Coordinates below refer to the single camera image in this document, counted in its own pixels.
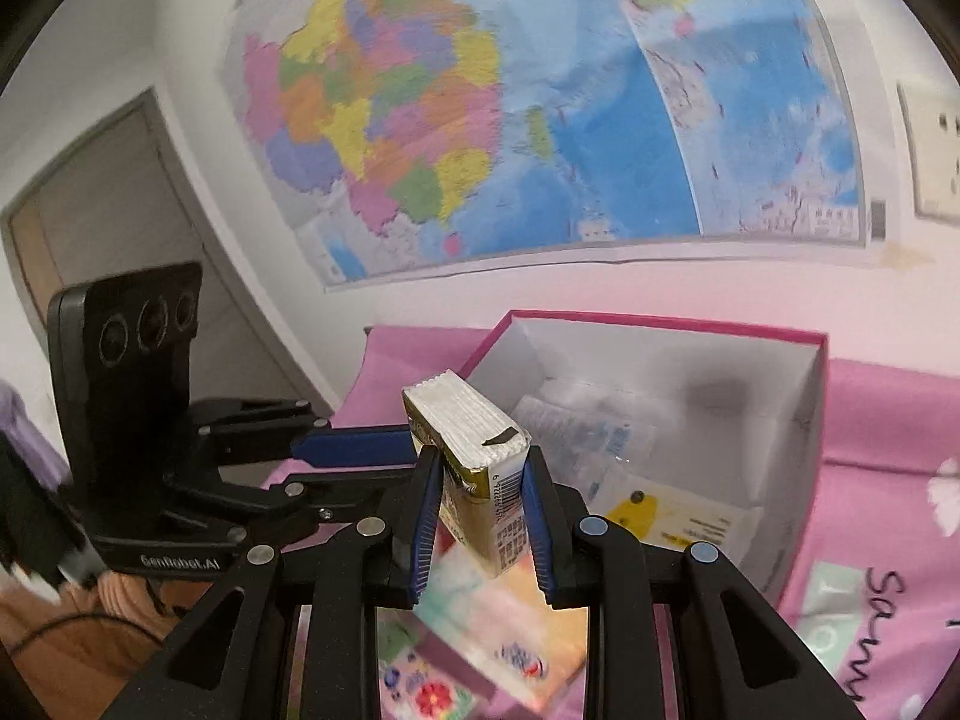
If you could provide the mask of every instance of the pink box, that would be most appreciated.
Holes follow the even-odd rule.
[[[827,336],[625,314],[512,311],[460,371],[507,413],[524,395],[651,426],[653,482],[755,511],[740,570],[776,603],[822,453]]]

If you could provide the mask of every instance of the red flower pattern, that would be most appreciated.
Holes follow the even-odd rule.
[[[424,717],[439,717],[452,704],[450,688],[443,683],[424,683],[416,693],[416,708]]]

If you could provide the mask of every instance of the door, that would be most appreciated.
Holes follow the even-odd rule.
[[[220,249],[152,97],[141,98],[62,157],[11,216],[10,232],[40,323],[63,285],[200,261],[191,398],[308,398],[323,413],[323,401]]]

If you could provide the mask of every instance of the door frame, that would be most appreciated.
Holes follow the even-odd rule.
[[[0,213],[0,242],[3,245],[7,260],[10,263],[11,276],[13,276],[13,283],[16,286],[18,298],[20,298],[24,313],[27,314],[30,326],[37,335],[37,341],[40,342],[43,348],[43,353],[48,354],[46,328],[40,315],[41,309],[35,304],[34,296],[27,284],[21,253],[11,232],[11,221],[23,207],[24,203],[30,199],[34,191],[42,185],[58,167],[73,156],[76,151],[100,135],[103,131],[119,122],[120,119],[127,117],[137,110],[140,110],[144,114],[147,121],[147,129],[155,153],[157,153],[157,160],[160,161],[160,167],[167,176],[176,202],[184,209],[187,220],[200,240],[203,252],[205,252],[210,265],[214,271],[216,271],[224,288],[227,289],[230,297],[240,310],[240,314],[242,314],[251,331],[256,335],[256,338],[263,343],[267,353],[271,356],[272,360],[277,363],[280,371],[290,380],[290,383],[297,391],[302,392],[305,397],[309,398],[313,405],[314,412],[321,416],[329,415],[329,405],[323,400],[323,396],[320,395],[320,391],[314,386],[313,382],[307,378],[299,365],[296,364],[287,347],[280,341],[280,338],[277,336],[277,333],[275,333],[267,317],[264,316],[256,300],[253,299],[253,296],[247,289],[247,285],[234,268],[232,261],[229,259],[229,255],[227,255],[227,250],[225,250],[220,243],[220,239],[214,231],[208,216],[203,211],[203,207],[200,205],[200,199],[198,199],[193,185],[186,175],[181,159],[179,159],[179,154],[176,153],[176,148],[170,139],[165,119],[163,119],[163,114],[160,111],[160,105],[157,103],[157,96],[152,88],[138,95],[129,103],[121,105],[113,111],[112,114],[104,117],[104,119],[101,119],[97,124],[94,124],[93,127],[83,132],[83,135],[80,135],[77,140],[70,143],[67,148],[64,148],[61,153],[47,163],[43,170],[24,187],[17,198]]]

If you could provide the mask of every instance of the small box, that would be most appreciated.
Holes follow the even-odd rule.
[[[653,429],[638,474],[757,512],[737,560],[779,599],[820,467],[827,337],[622,314],[507,314],[461,374],[512,415],[525,395]]]
[[[445,458],[440,518],[491,576],[526,551],[520,504],[529,434],[452,370],[403,390],[414,437]]]

